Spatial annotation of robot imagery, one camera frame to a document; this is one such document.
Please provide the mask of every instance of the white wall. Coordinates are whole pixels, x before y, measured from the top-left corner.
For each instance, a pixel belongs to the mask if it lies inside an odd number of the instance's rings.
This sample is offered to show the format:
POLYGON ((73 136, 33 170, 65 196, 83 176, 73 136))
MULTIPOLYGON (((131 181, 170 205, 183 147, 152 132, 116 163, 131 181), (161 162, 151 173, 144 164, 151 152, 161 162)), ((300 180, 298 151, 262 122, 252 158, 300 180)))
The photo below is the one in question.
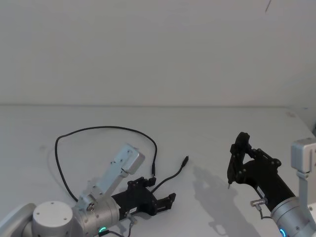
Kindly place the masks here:
POLYGON ((268 1, 1 0, 0 103, 285 105, 311 126, 316 1, 268 1))

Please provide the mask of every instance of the wire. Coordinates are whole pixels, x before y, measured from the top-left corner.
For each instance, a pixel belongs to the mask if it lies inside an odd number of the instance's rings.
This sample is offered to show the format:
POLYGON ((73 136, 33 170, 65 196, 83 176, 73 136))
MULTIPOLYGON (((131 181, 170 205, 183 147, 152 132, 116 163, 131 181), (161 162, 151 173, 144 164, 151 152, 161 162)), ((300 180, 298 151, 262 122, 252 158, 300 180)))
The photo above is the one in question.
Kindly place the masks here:
POLYGON ((272 217, 270 217, 270 216, 263 216, 262 210, 259 210, 259 212, 260 212, 261 220, 262 220, 262 219, 272 219, 272 217))
POLYGON ((169 178, 166 178, 165 180, 163 180, 161 183, 159 183, 152 191, 151 193, 153 194, 161 185, 163 185, 165 182, 167 182, 170 179, 173 179, 174 177, 176 177, 178 174, 180 174, 180 172, 182 171, 182 169, 184 168, 184 166, 186 166, 186 164, 189 161, 189 156, 186 156, 181 164, 181 167, 179 169, 179 171, 177 173, 175 173, 174 175, 170 176, 169 178))
POLYGON ((141 134, 143 135, 144 137, 148 138, 152 143, 153 145, 155 146, 155 154, 154 154, 154 160, 153 160, 153 164, 152 164, 152 176, 154 177, 156 175, 156 167, 155 167, 155 162, 156 162, 156 157, 157 157, 157 151, 158 151, 158 148, 157 148, 157 144, 156 142, 150 137, 148 136, 147 134, 141 132, 141 131, 138 131, 138 130, 135 130, 135 129, 132 129, 132 128, 128 128, 128 127, 120 127, 120 126, 98 126, 98 127, 87 127, 87 128, 83 128, 83 129, 79 129, 79 130, 76 130, 76 131, 73 131, 71 133, 68 133, 68 134, 65 134, 65 135, 62 135, 60 137, 58 137, 56 139, 56 142, 55 142, 55 158, 56 158, 56 163, 57 163, 57 167, 58 167, 58 170, 59 170, 59 174, 61 176, 61 179, 63 180, 63 183, 68 191, 68 193, 70 194, 70 196, 76 201, 78 202, 78 198, 76 198, 76 196, 73 194, 73 192, 70 190, 67 182, 66 182, 66 179, 65 179, 65 176, 63 174, 63 171, 61 170, 61 167, 60 167, 60 163, 59 163, 59 159, 58 159, 58 142, 60 139, 64 138, 64 137, 68 137, 70 135, 73 135, 75 133, 78 133, 78 132, 82 132, 82 131, 87 131, 87 130, 92 130, 92 129, 99 129, 99 128, 116 128, 116 129, 122 129, 122 130, 127 130, 127 131, 131 131, 131 132, 135 132, 135 133, 138 133, 138 134, 141 134))
POLYGON ((267 11, 268 11, 268 9, 269 9, 269 6, 270 6, 271 2, 272 2, 272 0, 269 1, 268 5, 267 5, 267 7, 266 7, 266 13, 267 13, 267 11))
MULTIPOLYGON (((134 226, 134 224, 132 222, 130 222, 130 224, 129 224, 129 231, 128 231, 128 237, 130 237, 130 234, 132 232, 132 227, 133 226, 134 226)), ((101 237, 101 236, 105 236, 107 234, 114 234, 114 235, 116 235, 118 237, 124 237, 123 235, 121 235, 121 234, 119 234, 117 232, 114 232, 114 231, 110 231, 110 230, 106 230, 106 231, 103 231, 103 232, 99 233, 99 236, 101 237)))

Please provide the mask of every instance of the green indicator light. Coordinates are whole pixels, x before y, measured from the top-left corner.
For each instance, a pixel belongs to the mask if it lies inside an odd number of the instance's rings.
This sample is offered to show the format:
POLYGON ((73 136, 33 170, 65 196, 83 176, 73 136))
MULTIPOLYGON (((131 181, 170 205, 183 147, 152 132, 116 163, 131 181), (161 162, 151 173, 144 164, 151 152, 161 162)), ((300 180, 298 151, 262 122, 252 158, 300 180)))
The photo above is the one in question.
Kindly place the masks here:
POLYGON ((101 233, 101 232, 103 232, 103 231, 105 231, 107 228, 104 226, 104 227, 102 227, 100 230, 99 230, 99 233, 101 233))

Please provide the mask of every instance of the gray metal cylinder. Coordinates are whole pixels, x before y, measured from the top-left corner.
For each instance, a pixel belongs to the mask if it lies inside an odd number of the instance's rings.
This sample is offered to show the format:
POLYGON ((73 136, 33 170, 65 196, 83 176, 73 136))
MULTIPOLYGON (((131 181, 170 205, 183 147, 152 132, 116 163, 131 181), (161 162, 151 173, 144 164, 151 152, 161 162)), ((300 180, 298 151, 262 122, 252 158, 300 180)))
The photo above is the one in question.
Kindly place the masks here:
POLYGON ((271 217, 284 237, 295 237, 308 225, 308 220, 300 209, 298 197, 281 202, 272 210, 271 217))
POLYGON ((112 197, 95 203, 93 211, 73 208, 72 236, 94 237, 103 227, 109 228, 119 222, 119 206, 112 197))

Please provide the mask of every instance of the cable plug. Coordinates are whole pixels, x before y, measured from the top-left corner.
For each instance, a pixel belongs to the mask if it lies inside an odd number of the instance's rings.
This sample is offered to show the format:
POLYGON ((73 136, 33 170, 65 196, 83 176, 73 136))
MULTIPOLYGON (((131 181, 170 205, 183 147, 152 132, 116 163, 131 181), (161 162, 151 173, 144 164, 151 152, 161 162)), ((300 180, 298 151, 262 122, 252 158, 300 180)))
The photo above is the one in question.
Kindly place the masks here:
POLYGON ((189 161, 189 156, 186 156, 186 157, 184 158, 183 162, 182 162, 181 167, 183 168, 184 166, 186 166, 186 164, 188 163, 188 161, 189 161))

